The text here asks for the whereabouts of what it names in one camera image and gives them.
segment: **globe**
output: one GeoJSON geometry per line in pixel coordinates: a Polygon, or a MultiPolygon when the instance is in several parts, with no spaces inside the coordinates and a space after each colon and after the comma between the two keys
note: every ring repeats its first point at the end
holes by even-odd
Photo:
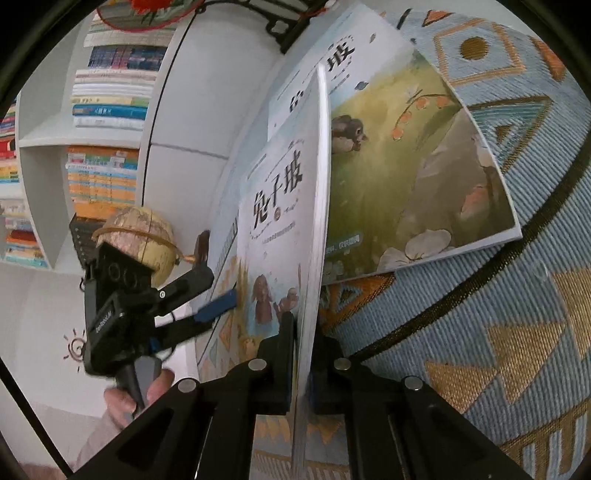
{"type": "Polygon", "coordinates": [[[107,242],[150,267],[154,270],[153,287],[159,287],[166,281],[174,268],[177,253],[165,244],[174,244],[174,236],[170,223],[164,217],[147,207],[132,206],[112,215],[104,228],[121,228],[122,231],[101,233],[97,245],[107,242]]]}

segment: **illustrated book page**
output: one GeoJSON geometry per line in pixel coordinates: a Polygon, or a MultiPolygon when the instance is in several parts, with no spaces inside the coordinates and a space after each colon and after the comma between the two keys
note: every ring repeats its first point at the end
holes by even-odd
{"type": "Polygon", "coordinates": [[[521,237],[469,111],[412,43],[364,5],[349,8],[272,97],[270,135],[317,61],[327,70],[332,119],[325,284],[521,237]]]}
{"type": "Polygon", "coordinates": [[[255,357],[260,342],[278,333],[283,313],[297,321],[290,413],[257,418],[251,478],[257,470],[264,475],[257,465],[265,455],[293,458],[294,469],[303,466],[329,181],[328,95],[324,67],[318,66],[293,115],[255,159],[238,212],[234,322],[241,332],[241,360],[255,357]]]}

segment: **bookshelf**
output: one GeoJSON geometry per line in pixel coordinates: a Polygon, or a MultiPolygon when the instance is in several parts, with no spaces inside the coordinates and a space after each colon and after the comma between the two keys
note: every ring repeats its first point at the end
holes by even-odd
{"type": "MultiPolygon", "coordinates": [[[[74,206],[67,184],[68,145],[146,148],[154,122],[157,99],[164,87],[174,55],[190,18],[179,22],[168,47],[148,108],[143,132],[118,128],[76,128],[72,121],[70,97],[76,70],[87,68],[92,47],[84,40],[93,14],[85,18],[56,45],[29,77],[17,99],[16,148],[20,184],[0,184],[1,199],[22,199],[30,215],[31,225],[47,268],[60,274],[83,275],[74,250],[69,223],[74,206]]],[[[139,165],[145,169],[145,163],[139,165]]],[[[143,170],[138,170],[138,185],[143,170]]],[[[5,251],[6,231],[0,229],[0,251],[5,251]]]]}

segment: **screw head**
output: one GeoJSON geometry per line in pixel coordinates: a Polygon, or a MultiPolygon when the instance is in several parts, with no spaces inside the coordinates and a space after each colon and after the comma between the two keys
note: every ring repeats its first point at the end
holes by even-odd
{"type": "Polygon", "coordinates": [[[337,358],[333,365],[335,366],[336,370],[344,372],[351,368],[351,360],[349,360],[348,358],[337,358]]]}
{"type": "Polygon", "coordinates": [[[250,368],[253,372],[260,372],[267,368],[267,362],[265,362],[262,358],[253,358],[250,362],[248,362],[248,368],[250,368]]]}
{"type": "Polygon", "coordinates": [[[423,380],[419,377],[407,377],[404,379],[404,386],[409,390],[421,390],[423,387],[423,380]]]}
{"type": "Polygon", "coordinates": [[[197,382],[192,378],[185,378],[178,383],[178,389],[183,393],[189,393],[195,390],[197,382]]]}

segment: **hand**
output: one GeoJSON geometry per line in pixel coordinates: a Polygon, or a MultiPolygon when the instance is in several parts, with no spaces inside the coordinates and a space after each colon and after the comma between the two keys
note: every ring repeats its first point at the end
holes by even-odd
{"type": "MultiPolygon", "coordinates": [[[[160,376],[148,387],[148,392],[146,393],[148,406],[164,395],[172,386],[173,382],[174,372],[168,368],[163,368],[160,376]]],[[[135,412],[135,400],[127,392],[119,388],[107,388],[104,397],[105,403],[107,404],[107,411],[113,421],[121,428],[129,425],[129,422],[124,418],[124,414],[135,412]]]]}

